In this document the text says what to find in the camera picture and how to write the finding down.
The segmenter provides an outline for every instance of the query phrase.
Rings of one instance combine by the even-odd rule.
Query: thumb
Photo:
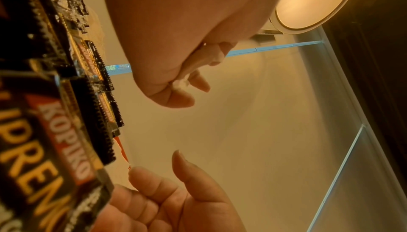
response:
[[[173,171],[195,200],[230,203],[220,185],[205,171],[187,161],[180,151],[173,154]]]

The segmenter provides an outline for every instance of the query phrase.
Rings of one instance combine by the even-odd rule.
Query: beige wall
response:
[[[126,63],[103,1],[85,2],[102,22],[106,63]],[[226,190],[248,231],[305,232],[362,123],[325,46],[236,56],[202,73],[211,92],[189,88],[196,106],[179,110],[144,97],[131,74],[112,76],[131,164],[176,180],[171,154],[181,149]],[[405,231],[369,143],[356,149],[315,231]],[[109,172],[125,184],[123,167]]]

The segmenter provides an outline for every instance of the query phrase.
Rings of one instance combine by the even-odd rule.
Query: round ceiling lamp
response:
[[[280,0],[270,20],[286,34],[310,31],[338,12],[348,0]]]

